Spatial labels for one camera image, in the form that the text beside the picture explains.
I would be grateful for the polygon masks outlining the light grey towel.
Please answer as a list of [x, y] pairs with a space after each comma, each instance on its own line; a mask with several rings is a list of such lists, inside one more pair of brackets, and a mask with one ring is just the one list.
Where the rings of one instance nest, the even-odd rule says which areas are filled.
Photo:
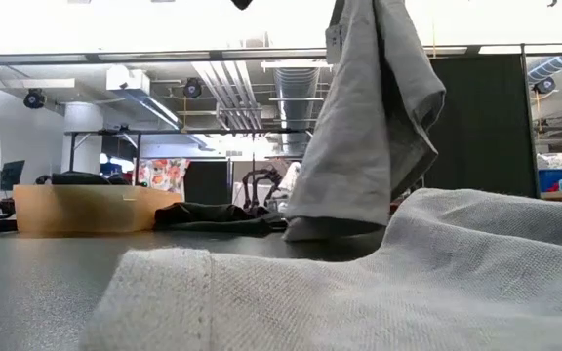
[[337, 0], [326, 54], [335, 74], [285, 212], [288, 242], [383, 230], [438, 155], [428, 131], [446, 88], [404, 0]]

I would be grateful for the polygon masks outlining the small black panel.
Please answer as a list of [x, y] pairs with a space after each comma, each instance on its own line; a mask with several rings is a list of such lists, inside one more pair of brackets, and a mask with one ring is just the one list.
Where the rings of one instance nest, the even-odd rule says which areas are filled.
[[204, 205], [230, 202], [227, 161], [191, 161], [183, 181], [185, 202]]

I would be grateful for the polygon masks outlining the floral cloth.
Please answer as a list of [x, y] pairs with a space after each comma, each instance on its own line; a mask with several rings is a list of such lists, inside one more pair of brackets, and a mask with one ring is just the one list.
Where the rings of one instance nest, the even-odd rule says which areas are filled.
[[185, 195], [184, 177], [189, 161], [184, 158], [142, 159], [139, 183], [149, 188]]

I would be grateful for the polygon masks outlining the black round ceiling device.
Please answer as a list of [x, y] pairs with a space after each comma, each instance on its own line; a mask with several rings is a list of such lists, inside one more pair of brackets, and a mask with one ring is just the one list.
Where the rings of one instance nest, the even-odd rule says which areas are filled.
[[23, 105], [29, 109], [40, 109], [45, 106], [46, 97], [40, 88], [31, 88], [28, 90]]
[[186, 80], [182, 92], [186, 98], [196, 99], [202, 95], [202, 86], [197, 78], [191, 77]]
[[551, 77], [547, 77], [533, 85], [533, 91], [539, 95], [551, 94], [555, 88], [555, 81]]

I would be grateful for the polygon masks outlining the black overhead beam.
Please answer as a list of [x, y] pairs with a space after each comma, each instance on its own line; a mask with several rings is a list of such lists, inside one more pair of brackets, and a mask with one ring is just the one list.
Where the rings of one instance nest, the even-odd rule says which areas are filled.
[[[524, 54], [526, 56], [562, 55], [562, 43], [491, 44], [425, 46], [432, 57]], [[65, 54], [0, 54], [0, 65], [65, 65], [128, 62], [181, 62], [223, 60], [324, 59], [324, 48], [242, 48], [224, 50], [143, 52], [143, 53], [65, 53]]]

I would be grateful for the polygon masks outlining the white ceiling air unit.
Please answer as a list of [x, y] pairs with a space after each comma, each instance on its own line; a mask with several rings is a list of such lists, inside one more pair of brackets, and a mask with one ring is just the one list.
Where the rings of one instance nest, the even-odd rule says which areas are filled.
[[113, 65], [106, 71], [106, 88], [112, 92], [150, 93], [150, 78], [141, 69]]

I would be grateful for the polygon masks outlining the wooden bin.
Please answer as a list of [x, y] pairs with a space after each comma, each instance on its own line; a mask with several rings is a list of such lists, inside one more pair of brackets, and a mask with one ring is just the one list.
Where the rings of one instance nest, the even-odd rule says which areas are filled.
[[20, 233], [149, 231], [155, 212], [182, 201], [179, 193], [132, 185], [17, 185]]

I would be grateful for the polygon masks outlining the black partition panel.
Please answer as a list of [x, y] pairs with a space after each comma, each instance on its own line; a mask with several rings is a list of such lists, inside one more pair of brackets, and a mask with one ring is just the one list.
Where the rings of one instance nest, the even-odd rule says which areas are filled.
[[431, 65], [446, 99], [429, 130], [438, 157], [423, 184], [538, 197], [522, 56], [434, 58]]

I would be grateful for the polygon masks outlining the black table mat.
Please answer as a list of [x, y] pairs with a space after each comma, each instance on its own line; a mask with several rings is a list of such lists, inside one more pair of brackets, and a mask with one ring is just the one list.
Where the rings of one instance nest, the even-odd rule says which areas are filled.
[[375, 251], [381, 233], [288, 244], [204, 232], [0, 233], [0, 351], [71, 351], [122, 253], [185, 247], [218, 253], [348, 261]]

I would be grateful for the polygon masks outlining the small dark computer monitor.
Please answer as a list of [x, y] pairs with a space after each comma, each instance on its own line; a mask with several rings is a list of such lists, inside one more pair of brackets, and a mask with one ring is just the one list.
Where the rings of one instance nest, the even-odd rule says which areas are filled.
[[3, 165], [0, 175], [0, 191], [12, 191], [20, 183], [25, 161], [18, 160]]

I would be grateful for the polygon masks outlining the blue storage bin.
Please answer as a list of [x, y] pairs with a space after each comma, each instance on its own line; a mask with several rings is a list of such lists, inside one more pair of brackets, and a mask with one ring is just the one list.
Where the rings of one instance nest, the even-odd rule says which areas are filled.
[[539, 169], [540, 192], [553, 191], [555, 184], [562, 179], [562, 169]]

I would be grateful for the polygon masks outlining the clear plastic bin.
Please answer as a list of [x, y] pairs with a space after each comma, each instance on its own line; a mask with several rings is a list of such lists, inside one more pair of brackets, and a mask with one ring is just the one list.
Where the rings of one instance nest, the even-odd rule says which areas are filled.
[[562, 169], [562, 153], [538, 153], [539, 169]]

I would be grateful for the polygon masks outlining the silver ventilation duct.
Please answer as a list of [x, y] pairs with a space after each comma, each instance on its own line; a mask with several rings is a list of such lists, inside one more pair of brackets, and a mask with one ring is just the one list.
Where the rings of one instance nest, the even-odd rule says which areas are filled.
[[304, 130], [312, 124], [313, 98], [316, 97], [320, 70], [315, 67], [283, 67], [275, 68], [273, 75], [281, 127], [298, 130], [297, 133], [281, 135], [282, 153], [302, 155], [310, 140]]

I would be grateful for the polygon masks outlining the black metal rack frame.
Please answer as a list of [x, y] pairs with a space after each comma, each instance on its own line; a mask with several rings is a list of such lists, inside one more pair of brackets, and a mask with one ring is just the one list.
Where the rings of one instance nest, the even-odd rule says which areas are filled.
[[186, 130], [131, 130], [131, 129], [100, 129], [95, 131], [67, 131], [64, 134], [70, 136], [70, 146], [69, 146], [69, 162], [68, 169], [70, 171], [74, 170], [74, 160], [75, 151], [81, 146], [85, 140], [90, 136], [109, 136], [109, 137], [120, 137], [134, 135], [137, 137], [137, 141], [133, 142], [136, 148], [140, 147], [142, 136], [162, 136], [162, 135], [185, 135], [193, 139], [200, 147], [205, 148], [207, 143], [202, 139], [197, 138], [197, 135], [220, 135], [220, 136], [250, 136], [254, 138], [256, 135], [265, 134], [306, 134], [311, 136], [313, 133], [313, 128], [270, 128], [270, 129], [237, 129], [237, 130], [226, 130], [226, 129], [186, 129]]

